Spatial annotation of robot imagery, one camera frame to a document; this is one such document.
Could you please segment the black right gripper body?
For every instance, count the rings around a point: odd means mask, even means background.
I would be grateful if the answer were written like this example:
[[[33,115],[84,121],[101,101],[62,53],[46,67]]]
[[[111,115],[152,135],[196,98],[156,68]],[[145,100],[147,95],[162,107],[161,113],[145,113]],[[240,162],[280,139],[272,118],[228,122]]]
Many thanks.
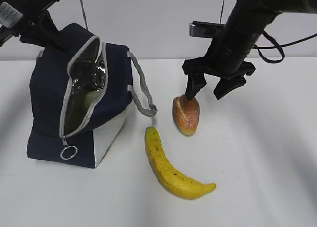
[[[225,79],[244,74],[250,76],[256,69],[244,59],[255,42],[255,34],[222,33],[212,40],[203,57],[184,61],[183,71],[186,75],[208,74]]]

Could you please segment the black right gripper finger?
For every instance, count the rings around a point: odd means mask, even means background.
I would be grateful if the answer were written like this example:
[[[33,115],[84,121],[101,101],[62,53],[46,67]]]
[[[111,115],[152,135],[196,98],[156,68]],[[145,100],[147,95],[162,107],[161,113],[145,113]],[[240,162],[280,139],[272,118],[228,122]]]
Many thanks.
[[[237,76],[231,79],[221,78],[219,83],[217,84],[214,94],[218,100],[223,98],[225,95],[230,93],[231,91],[242,87],[246,84],[246,79],[243,75]]]
[[[187,75],[186,98],[192,100],[196,94],[206,86],[206,80],[203,73],[190,73]]]

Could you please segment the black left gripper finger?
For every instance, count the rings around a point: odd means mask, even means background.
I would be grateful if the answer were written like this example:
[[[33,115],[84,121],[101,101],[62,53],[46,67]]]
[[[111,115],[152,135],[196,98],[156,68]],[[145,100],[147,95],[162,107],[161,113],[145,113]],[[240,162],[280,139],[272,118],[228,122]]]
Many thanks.
[[[40,47],[54,46],[66,52],[69,43],[57,29],[48,11],[41,12],[20,33],[22,43],[33,44]]]

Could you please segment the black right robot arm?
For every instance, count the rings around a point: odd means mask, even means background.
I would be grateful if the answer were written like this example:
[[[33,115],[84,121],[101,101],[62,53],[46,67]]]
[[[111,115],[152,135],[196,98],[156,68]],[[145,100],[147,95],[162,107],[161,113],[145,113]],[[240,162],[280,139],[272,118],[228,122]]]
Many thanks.
[[[265,31],[266,26],[282,13],[316,12],[317,0],[237,0],[225,24],[193,21],[190,36],[212,41],[203,57],[183,63],[183,72],[188,77],[187,99],[192,100],[206,85],[206,74],[220,78],[214,90],[217,99],[244,86],[244,77],[256,70],[245,58],[252,48],[260,49],[256,46],[260,35],[271,41],[285,58],[283,46]]]

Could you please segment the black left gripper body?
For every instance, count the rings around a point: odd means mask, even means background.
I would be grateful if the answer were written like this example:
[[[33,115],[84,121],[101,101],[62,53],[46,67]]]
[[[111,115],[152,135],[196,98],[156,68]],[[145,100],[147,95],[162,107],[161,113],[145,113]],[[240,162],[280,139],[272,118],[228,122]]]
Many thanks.
[[[20,37],[29,21],[60,0],[0,0],[0,45]]]

